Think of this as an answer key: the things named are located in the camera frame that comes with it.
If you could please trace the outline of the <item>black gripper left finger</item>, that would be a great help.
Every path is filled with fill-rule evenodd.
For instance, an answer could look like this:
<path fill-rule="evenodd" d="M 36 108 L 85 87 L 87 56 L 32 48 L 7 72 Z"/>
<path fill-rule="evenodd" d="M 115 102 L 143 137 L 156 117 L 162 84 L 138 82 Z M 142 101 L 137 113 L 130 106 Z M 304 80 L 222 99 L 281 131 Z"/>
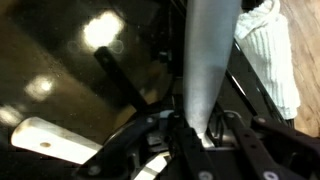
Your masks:
<path fill-rule="evenodd" d="M 73 180 L 133 180 L 155 155 L 147 135 L 157 128 L 155 117 L 132 118 L 73 173 Z"/>

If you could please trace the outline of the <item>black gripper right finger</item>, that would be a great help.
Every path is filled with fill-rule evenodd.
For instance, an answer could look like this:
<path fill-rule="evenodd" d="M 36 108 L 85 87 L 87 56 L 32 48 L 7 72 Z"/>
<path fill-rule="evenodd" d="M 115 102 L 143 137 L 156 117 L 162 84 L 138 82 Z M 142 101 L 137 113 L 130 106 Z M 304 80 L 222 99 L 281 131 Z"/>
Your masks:
<path fill-rule="evenodd" d="M 234 111 L 225 111 L 224 121 L 257 180 L 320 180 L 317 138 L 264 117 L 248 127 Z"/>

